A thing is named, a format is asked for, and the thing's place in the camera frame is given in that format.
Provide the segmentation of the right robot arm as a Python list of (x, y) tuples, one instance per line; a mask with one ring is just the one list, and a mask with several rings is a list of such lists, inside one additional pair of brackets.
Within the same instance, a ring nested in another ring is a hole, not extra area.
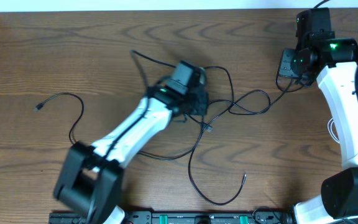
[(321, 193), (293, 206), (283, 223), (358, 221), (358, 44), (338, 39), (329, 9), (312, 8), (296, 17), (294, 49), (284, 49), (277, 74), (304, 86), (317, 83), (328, 103), (343, 170), (321, 184)]

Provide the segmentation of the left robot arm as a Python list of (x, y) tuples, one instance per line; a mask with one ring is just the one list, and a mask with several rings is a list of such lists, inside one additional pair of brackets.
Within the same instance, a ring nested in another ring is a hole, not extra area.
[(53, 196), (86, 223), (104, 223), (119, 204), (124, 169), (145, 144), (174, 117), (206, 114), (206, 83), (203, 67), (180, 61), (172, 75), (147, 87), (137, 108), (116, 129), (90, 145), (72, 145)]

